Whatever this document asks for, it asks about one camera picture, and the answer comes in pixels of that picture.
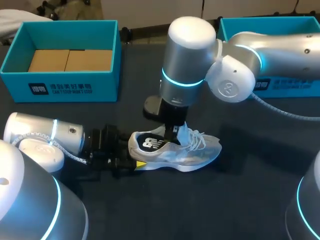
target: shoe tongue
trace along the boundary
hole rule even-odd
[[[186,147],[189,145],[189,128],[186,122],[184,122],[184,125],[179,127],[176,138],[178,139],[182,147]]]

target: white shoelace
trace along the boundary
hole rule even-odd
[[[189,130],[189,145],[185,146],[183,149],[188,149],[187,152],[190,151],[197,151],[197,150],[202,150],[206,148],[206,141],[204,139],[203,134],[204,132],[200,133],[198,130],[192,130],[188,128]]]

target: teal box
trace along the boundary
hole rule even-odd
[[[38,49],[112,50],[110,71],[28,72]],[[116,102],[120,68],[116,20],[24,22],[0,75],[16,103]]]
[[[313,16],[222,18],[217,38],[227,42],[240,32],[310,34],[320,33],[320,25]],[[267,76],[256,80],[254,93],[263,98],[320,97],[320,80]]]

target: white sneaker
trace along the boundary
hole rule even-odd
[[[211,163],[221,152],[222,146],[215,136],[191,130],[184,123],[177,133],[179,142],[166,142],[165,126],[152,131],[132,133],[128,149],[130,156],[147,163],[140,170],[154,170],[162,167],[190,172]]]

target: cardboard box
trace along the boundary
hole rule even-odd
[[[310,34],[320,33],[320,25],[313,16],[222,18],[217,38],[227,42],[245,31],[266,35]],[[320,79],[264,76],[256,80],[254,93],[263,98],[320,97]]]
[[[65,71],[110,71],[111,50],[70,51]]]
[[[28,72],[64,72],[69,50],[36,50]]]
[[[0,75],[16,103],[115,102],[120,67],[115,20],[24,22]]]

